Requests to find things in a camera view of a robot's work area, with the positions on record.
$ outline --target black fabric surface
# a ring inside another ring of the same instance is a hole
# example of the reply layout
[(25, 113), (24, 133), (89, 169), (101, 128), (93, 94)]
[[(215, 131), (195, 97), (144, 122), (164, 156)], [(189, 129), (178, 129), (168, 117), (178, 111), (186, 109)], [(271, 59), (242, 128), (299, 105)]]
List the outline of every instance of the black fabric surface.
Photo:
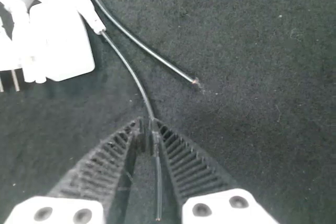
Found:
[[(204, 85), (167, 70), (108, 22), (160, 120), (208, 151), (280, 223), (334, 223), (336, 0), (104, 1)], [(117, 55), (88, 33), (92, 73), (21, 81), (20, 93), (1, 73), (0, 222), (17, 203), (47, 193), (100, 139), (146, 115)], [(154, 167), (149, 156), (138, 161), (126, 223), (152, 223)], [(162, 223), (176, 223), (169, 215), (165, 208)]]

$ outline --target white plastic block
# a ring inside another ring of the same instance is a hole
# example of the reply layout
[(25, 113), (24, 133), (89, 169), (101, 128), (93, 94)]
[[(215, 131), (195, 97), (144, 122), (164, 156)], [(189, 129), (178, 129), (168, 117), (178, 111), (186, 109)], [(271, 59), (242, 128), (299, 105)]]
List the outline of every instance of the white plastic block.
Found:
[(85, 25), (71, 0), (43, 0), (30, 9), (41, 74), (63, 81), (95, 68)]
[(97, 201), (33, 197), (17, 205), (4, 224), (104, 224)]
[(183, 224), (277, 224), (252, 194), (232, 189), (188, 199), (182, 209)]

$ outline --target black cable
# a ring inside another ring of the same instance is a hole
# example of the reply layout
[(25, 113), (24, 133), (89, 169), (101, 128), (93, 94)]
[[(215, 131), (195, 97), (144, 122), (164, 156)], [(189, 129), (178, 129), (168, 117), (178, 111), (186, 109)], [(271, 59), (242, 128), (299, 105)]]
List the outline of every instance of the black cable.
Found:
[(152, 55), (154, 58), (159, 60), (161, 63), (165, 64), (167, 67), (178, 73), (180, 76), (191, 82), (192, 84), (199, 85), (199, 80), (197, 78), (192, 78), (189, 75), (187, 75), (185, 72), (183, 72), (181, 69), (176, 67), (175, 65), (171, 64), (169, 61), (165, 60), (162, 56), (158, 55), (156, 52), (154, 52), (152, 49), (150, 49), (148, 46), (146, 46), (142, 41), (137, 39), (130, 31), (128, 31), (121, 23), (117, 21), (117, 19), (107, 10), (105, 4), (102, 0), (94, 0), (99, 8), (103, 11), (103, 13), (108, 17), (108, 19), (114, 23), (115, 26), (117, 26), (126, 36), (128, 36), (131, 40), (134, 41), (139, 47), (141, 47), (143, 50), (148, 52), (150, 55)]
[(110, 44), (110, 46), (113, 48), (113, 50), (117, 53), (117, 55), (119, 56), (119, 58), (121, 59), (121, 61), (124, 63), (124, 65), (126, 66), (126, 68), (128, 69), (128, 71), (132, 75), (135, 83), (137, 84), (137, 86), (138, 86), (138, 88), (139, 88), (139, 90), (141, 92), (143, 101), (145, 102), (146, 109), (147, 109), (147, 112), (148, 112), (148, 116), (149, 116), (150, 120), (153, 121), (155, 119), (155, 116), (154, 116), (154, 112), (153, 112), (153, 109), (152, 109), (152, 105), (151, 105), (151, 102), (150, 102), (150, 100), (148, 98), (148, 95), (147, 95), (147, 93), (145, 91), (145, 88), (143, 87), (143, 85), (142, 85), (139, 77), (134, 72), (134, 70), (132, 69), (131, 65), (125, 59), (125, 57), (122, 55), (122, 53), (117, 48), (117, 46), (114, 44), (114, 42), (112, 41), (112, 39), (110, 38), (110, 36), (105, 31), (102, 31), (101, 35), (105, 38), (105, 40), (108, 42), (108, 44)]
[(156, 180), (156, 215), (155, 219), (157, 221), (160, 221), (162, 218), (162, 194), (163, 194), (163, 188), (162, 188), (162, 170), (161, 170), (161, 159), (160, 159), (160, 149), (159, 149), (159, 144), (160, 144), (160, 138), (161, 135), (159, 133), (159, 128), (158, 125), (155, 122), (155, 115), (151, 106), (151, 102), (148, 98), (148, 95), (139, 79), (135, 71), (132, 69), (131, 65), (129, 62), (126, 60), (126, 58), (122, 55), (120, 50), (117, 48), (117, 46), (114, 44), (110, 36), (105, 32), (102, 31), (101, 35), (105, 38), (105, 40), (110, 44), (110, 46), (113, 48), (113, 50), (117, 53), (121, 61), (124, 63), (130, 74), (132, 75), (133, 79), (135, 80), (142, 98), (145, 102), (146, 109), (148, 112), (148, 116), (150, 119), (150, 131), (151, 131), (151, 136), (152, 136), (152, 141), (153, 141), (153, 156), (155, 159), (155, 180)]

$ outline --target black wire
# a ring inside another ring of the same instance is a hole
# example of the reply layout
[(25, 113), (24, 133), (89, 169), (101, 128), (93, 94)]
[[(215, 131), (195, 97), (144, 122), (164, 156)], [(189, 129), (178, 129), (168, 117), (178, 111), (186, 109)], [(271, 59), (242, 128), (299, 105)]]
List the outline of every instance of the black wire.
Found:
[(132, 69), (131, 65), (126, 60), (126, 58), (122, 55), (122, 53), (117, 48), (117, 46), (114, 44), (114, 42), (112, 41), (112, 39), (109, 37), (109, 35), (105, 31), (102, 31), (101, 35), (105, 38), (105, 40), (110, 44), (110, 46), (113, 48), (113, 50), (117, 53), (117, 55), (119, 56), (119, 58), (121, 59), (121, 61), (124, 63), (124, 65), (126, 66), (126, 68), (128, 69), (128, 71), (132, 75), (135, 83), (137, 84), (137, 86), (138, 86), (138, 88), (139, 88), (139, 90), (141, 92), (143, 101), (145, 102), (146, 109), (147, 109), (147, 112), (148, 112), (148, 116), (149, 116), (150, 120), (153, 121), (155, 119), (155, 116), (154, 116), (154, 112), (153, 112), (153, 109), (152, 109), (152, 105), (151, 105), (151, 102), (150, 102), (150, 100), (148, 98), (148, 95), (147, 95), (147, 93), (145, 91), (145, 88), (143, 87), (143, 85), (142, 85), (139, 77), (134, 72), (134, 70)]
[(132, 69), (131, 65), (129, 62), (126, 60), (126, 58), (122, 55), (120, 50), (117, 48), (117, 46), (114, 44), (110, 36), (105, 32), (102, 31), (101, 35), (105, 38), (105, 40), (110, 44), (110, 46), (113, 48), (113, 50), (117, 53), (121, 61), (124, 63), (130, 74), (132, 75), (133, 79), (135, 80), (142, 98), (145, 102), (146, 109), (149, 115), (150, 119), (150, 131), (152, 135), (152, 141), (153, 141), (153, 156), (155, 159), (155, 181), (156, 181), (156, 215), (155, 219), (157, 221), (160, 221), (162, 218), (162, 194), (163, 194), (163, 188), (162, 188), (162, 170), (161, 170), (161, 159), (160, 159), (160, 149), (159, 149), (159, 144), (160, 144), (160, 139), (161, 135), (159, 133), (159, 128), (158, 125), (155, 122), (155, 116), (154, 112), (151, 106), (151, 102), (148, 98), (148, 95), (139, 79), (135, 71)]
[(126, 36), (128, 36), (131, 40), (133, 40), (134, 43), (136, 43), (139, 47), (141, 47), (143, 50), (148, 52), (154, 58), (159, 60), (161, 63), (165, 64), (167, 67), (169, 67), (170, 69), (178, 73), (184, 79), (188, 80), (192, 84), (199, 85), (199, 80), (197, 78), (190, 77), (185, 72), (183, 72), (181, 69), (171, 64), (169, 61), (165, 60), (162, 56), (158, 55), (156, 52), (154, 52), (152, 49), (146, 46), (141, 40), (137, 39), (130, 31), (128, 31), (121, 23), (119, 23), (118, 20), (107, 10), (102, 0), (94, 0), (94, 1), (97, 3), (99, 8), (103, 11), (103, 13), (107, 16), (107, 18), (112, 23), (114, 23), (114, 25), (117, 26)]

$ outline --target cable end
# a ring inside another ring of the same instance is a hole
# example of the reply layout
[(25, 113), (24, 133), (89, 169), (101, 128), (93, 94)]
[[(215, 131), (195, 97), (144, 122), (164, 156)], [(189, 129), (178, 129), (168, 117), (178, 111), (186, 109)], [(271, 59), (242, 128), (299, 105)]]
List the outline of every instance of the cable end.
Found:
[(200, 89), (204, 89), (204, 86), (199, 82), (199, 79), (196, 77), (195, 80), (193, 80), (192, 84), (195, 84)]

